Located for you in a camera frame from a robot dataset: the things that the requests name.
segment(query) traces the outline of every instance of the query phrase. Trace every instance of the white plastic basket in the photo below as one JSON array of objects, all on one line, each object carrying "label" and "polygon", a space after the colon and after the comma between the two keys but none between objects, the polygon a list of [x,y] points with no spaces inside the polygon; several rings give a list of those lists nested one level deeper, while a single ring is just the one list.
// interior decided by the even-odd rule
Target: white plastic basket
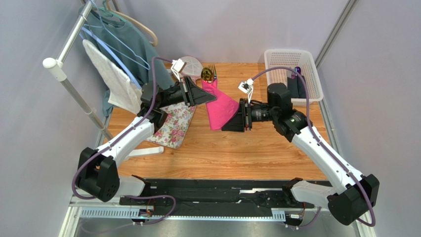
[{"label": "white plastic basket", "polygon": [[[305,77],[310,103],[323,99],[322,86],[316,65],[310,52],[298,49],[268,49],[264,53],[266,69],[277,66],[300,67],[301,74]],[[272,70],[266,73],[267,84],[281,82],[287,85],[287,70]],[[291,99],[294,105],[305,105],[306,99]]]}]

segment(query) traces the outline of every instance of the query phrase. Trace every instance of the gray wall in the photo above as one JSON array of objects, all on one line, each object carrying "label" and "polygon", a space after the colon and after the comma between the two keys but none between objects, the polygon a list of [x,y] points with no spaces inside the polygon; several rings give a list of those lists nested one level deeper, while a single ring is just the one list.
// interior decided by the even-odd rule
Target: gray wall
[{"label": "gray wall", "polygon": [[122,11],[158,36],[158,53],[202,62],[263,62],[267,49],[317,57],[346,0],[119,1]]},{"label": "gray wall", "polygon": [[359,1],[319,70],[344,157],[380,180],[380,237],[420,235],[420,12]]},{"label": "gray wall", "polygon": [[[75,0],[2,1],[0,24],[1,236],[57,236],[80,151],[98,129],[42,67],[78,14]],[[78,40],[64,71],[101,111],[105,90]]]}]

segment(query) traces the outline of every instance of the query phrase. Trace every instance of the pink cloth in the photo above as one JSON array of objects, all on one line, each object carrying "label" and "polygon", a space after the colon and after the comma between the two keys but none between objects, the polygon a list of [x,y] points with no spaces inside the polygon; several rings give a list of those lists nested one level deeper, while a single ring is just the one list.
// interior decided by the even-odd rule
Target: pink cloth
[{"label": "pink cloth", "polygon": [[202,89],[215,95],[216,100],[206,103],[211,130],[220,130],[237,112],[240,104],[218,89],[218,80],[212,84],[202,80]]}]

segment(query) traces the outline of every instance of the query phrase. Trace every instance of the wooden table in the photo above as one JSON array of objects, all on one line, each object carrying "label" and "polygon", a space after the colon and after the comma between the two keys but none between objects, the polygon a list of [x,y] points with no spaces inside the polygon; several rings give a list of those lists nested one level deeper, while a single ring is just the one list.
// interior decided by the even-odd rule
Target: wooden table
[{"label": "wooden table", "polygon": [[[247,95],[237,86],[264,70],[264,64],[215,63],[218,88],[238,101]],[[266,76],[254,83],[253,99],[266,102]],[[305,107],[295,107],[305,113]],[[320,134],[328,140],[320,108],[310,106],[310,118]],[[135,115],[115,108],[108,126],[115,136]],[[142,142],[137,148],[156,147]],[[165,147],[163,154],[131,158],[119,167],[121,175],[149,178],[210,179],[326,179],[325,175],[300,149],[279,135],[272,122],[255,122],[244,133],[211,131],[206,106],[199,105],[179,149]]]}]

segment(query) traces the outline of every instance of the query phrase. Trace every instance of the white towel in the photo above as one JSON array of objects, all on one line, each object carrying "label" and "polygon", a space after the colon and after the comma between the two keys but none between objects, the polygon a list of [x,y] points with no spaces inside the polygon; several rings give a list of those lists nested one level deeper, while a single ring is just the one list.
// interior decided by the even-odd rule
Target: white towel
[{"label": "white towel", "polygon": [[130,81],[123,70],[105,57],[94,44],[84,39],[83,45],[105,84],[110,88],[108,103],[128,110],[135,115],[139,113],[142,91]]}]

